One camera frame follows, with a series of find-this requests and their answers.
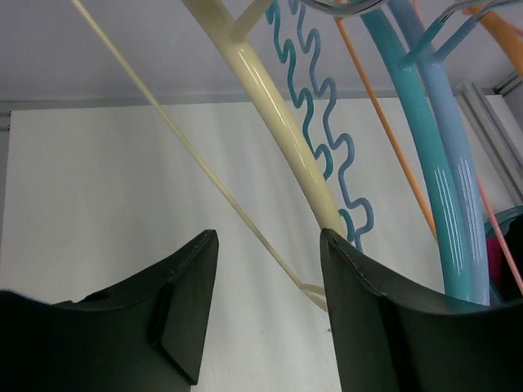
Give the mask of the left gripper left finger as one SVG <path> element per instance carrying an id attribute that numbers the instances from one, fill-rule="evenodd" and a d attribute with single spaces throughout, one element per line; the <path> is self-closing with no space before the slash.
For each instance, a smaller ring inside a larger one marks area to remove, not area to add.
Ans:
<path id="1" fill-rule="evenodd" d="M 4 391 L 188 391 L 199 381 L 217 273 L 207 229 L 79 302 L 1 293 Z"/>

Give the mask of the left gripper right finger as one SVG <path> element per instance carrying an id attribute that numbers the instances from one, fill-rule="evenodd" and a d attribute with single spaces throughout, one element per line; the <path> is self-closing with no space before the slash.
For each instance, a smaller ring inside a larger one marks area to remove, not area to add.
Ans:
<path id="1" fill-rule="evenodd" d="M 345 391 L 519 391 L 522 304 L 496 307 L 424 287 L 331 229 L 320 259 Z"/>

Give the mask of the black trousers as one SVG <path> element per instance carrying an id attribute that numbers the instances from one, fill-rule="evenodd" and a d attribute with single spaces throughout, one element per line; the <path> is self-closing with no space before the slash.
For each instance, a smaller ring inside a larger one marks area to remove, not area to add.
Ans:
<path id="1" fill-rule="evenodd" d="M 508 250 L 511 253 L 516 270 L 519 273 L 519 275 L 522 275 L 522 216 L 518 216 L 515 220 L 511 222 L 511 224 L 509 225 L 509 229 L 504 236 L 504 239 L 507 244 Z M 522 298 L 520 288 L 517 285 L 516 279 L 512 273 L 509 264 L 508 267 L 510 271 L 510 286 L 508 287 L 507 299 L 503 299 L 505 302 L 510 302 Z"/>

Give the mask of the cream plastic hanger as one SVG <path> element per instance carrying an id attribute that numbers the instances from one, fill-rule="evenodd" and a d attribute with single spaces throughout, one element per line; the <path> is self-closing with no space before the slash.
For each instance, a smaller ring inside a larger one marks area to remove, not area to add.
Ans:
<path id="1" fill-rule="evenodd" d="M 221 183 L 216 174 L 206 164 L 196 148 L 177 127 L 174 120 L 154 97 L 153 93 L 140 79 L 117 47 L 111 42 L 107 34 L 97 24 L 87 8 L 80 1 L 75 1 L 73 4 L 98 38 L 123 67 L 128 77 L 134 82 L 150 105 L 154 107 L 159 116 L 178 137 L 179 141 L 239 215 L 244 224 L 270 253 L 279 267 L 292 280 L 293 284 L 312 303 L 321 310 L 326 310 L 327 303 L 324 289 L 318 285 L 304 283 L 295 275 L 279 253 L 270 245 L 262 232 L 255 226 L 247 213 L 233 198 L 230 191 Z M 265 11 L 268 10 L 270 2 L 253 1 L 238 18 L 234 18 L 226 6 L 220 1 L 186 1 L 184 5 L 211 39 L 251 99 L 292 170 L 319 227 L 333 229 L 338 234 L 344 234 L 345 230 L 338 214 L 336 203 L 311 149 L 306 143 L 299 126 L 289 112 L 288 106 L 285 104 L 273 79 L 266 71 L 266 68 L 248 40 L 248 33 L 261 19 Z"/>

